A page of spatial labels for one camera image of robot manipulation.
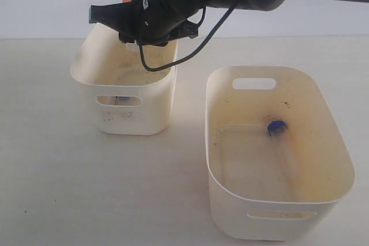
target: white table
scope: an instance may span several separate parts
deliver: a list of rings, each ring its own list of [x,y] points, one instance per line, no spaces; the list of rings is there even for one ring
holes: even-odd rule
[[[107,135],[84,117],[69,66],[82,40],[0,41],[0,245],[291,245],[241,241],[209,212],[204,108],[225,65],[284,65],[321,87],[356,167],[351,193],[301,246],[369,239],[369,37],[214,39],[179,66],[169,128]],[[183,57],[199,40],[180,42]]]

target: handle cutout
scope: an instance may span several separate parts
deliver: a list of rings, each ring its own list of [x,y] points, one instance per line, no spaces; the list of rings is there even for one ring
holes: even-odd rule
[[[135,96],[100,95],[96,97],[96,100],[100,105],[105,105],[105,106],[138,107],[142,104],[141,99]]]
[[[260,89],[271,90],[277,85],[272,78],[237,78],[233,81],[234,89]]]
[[[252,211],[247,213],[250,218],[256,219],[293,219],[306,220],[315,217],[317,213],[313,211]]]

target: plastic storage basket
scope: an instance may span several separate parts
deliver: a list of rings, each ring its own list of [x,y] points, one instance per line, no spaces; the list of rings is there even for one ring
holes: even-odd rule
[[[165,47],[144,47],[148,65],[160,66],[177,57],[177,41]],[[176,67],[146,71],[140,53],[121,43],[118,33],[97,24],[84,41],[71,75],[91,121],[105,133],[151,135],[165,129],[172,113]]]
[[[267,130],[278,120],[288,130],[282,141]],[[215,71],[206,88],[205,129],[211,213],[231,237],[296,239],[353,186],[354,167],[329,108],[300,71]]]

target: blue bottle cap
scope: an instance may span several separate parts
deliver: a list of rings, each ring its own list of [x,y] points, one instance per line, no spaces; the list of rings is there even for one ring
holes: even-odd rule
[[[272,133],[284,131],[287,128],[286,123],[282,120],[273,121],[271,124],[268,125],[268,133],[269,135],[272,135]]]

